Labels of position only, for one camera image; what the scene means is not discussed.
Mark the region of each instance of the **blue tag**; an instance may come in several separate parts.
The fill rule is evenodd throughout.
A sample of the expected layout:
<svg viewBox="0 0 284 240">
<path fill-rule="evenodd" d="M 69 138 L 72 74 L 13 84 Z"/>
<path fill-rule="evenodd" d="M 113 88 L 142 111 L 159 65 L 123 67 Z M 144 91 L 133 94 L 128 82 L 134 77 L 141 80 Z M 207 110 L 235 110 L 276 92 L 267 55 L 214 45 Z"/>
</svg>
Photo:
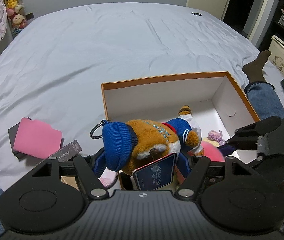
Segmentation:
<svg viewBox="0 0 284 240">
<path fill-rule="evenodd" d="M 133 171 L 132 176 L 139 190 L 155 190 L 173 181 L 176 153 L 171 153 Z"/>
</svg>

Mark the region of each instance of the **pink ball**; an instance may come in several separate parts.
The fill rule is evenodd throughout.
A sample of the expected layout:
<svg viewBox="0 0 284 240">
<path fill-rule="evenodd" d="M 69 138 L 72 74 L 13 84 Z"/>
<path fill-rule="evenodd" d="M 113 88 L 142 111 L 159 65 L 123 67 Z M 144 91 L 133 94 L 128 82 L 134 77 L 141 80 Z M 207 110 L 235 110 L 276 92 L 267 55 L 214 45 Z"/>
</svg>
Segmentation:
<svg viewBox="0 0 284 240">
<path fill-rule="evenodd" d="M 221 152 L 215 148 L 212 144 L 202 141 L 201 145 L 204 149 L 204 156 L 210 158 L 213 162 L 224 162 L 225 159 Z"/>
</svg>

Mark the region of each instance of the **doorway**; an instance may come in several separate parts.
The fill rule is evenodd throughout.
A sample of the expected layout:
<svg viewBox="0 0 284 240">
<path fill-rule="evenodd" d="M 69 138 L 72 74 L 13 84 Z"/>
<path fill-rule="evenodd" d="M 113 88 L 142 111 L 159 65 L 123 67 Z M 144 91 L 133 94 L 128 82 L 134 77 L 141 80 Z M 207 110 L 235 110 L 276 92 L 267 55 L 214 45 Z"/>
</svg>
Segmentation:
<svg viewBox="0 0 284 240">
<path fill-rule="evenodd" d="M 248 21 L 253 3 L 254 0 L 229 0 L 223 22 L 244 37 L 247 37 L 249 33 L 245 30 L 245 25 Z"/>
</svg>

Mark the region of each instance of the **brown sock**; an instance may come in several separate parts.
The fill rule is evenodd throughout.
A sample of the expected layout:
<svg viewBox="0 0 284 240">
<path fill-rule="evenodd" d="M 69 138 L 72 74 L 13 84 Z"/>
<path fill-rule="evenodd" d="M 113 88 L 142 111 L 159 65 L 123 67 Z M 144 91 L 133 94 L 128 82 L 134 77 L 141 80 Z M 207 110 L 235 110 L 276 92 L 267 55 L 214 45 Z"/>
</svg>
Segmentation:
<svg viewBox="0 0 284 240">
<path fill-rule="evenodd" d="M 250 83 L 255 81 L 265 81 L 262 69 L 270 55 L 271 52 L 269 50 L 262 51 L 257 56 L 256 60 L 244 65 L 242 70 Z"/>
</svg>

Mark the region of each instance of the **bed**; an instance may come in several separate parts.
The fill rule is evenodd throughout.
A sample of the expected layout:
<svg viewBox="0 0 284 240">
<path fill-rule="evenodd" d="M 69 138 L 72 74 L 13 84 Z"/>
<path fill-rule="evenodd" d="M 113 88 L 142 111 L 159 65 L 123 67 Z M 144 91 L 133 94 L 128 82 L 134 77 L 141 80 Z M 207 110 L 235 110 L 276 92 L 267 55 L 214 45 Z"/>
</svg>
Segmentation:
<svg viewBox="0 0 284 240">
<path fill-rule="evenodd" d="M 6 190 L 41 161 L 12 154 L 8 128 L 22 117 L 51 124 L 65 144 L 76 139 L 92 155 L 103 146 L 89 136 L 105 117 L 101 83 L 229 71 L 244 88 L 241 68 L 258 53 L 210 14 L 174 5 L 95 4 L 35 19 L 0 56 L 0 187 Z M 264 71 L 284 105 L 281 74 L 271 62 Z"/>
</svg>

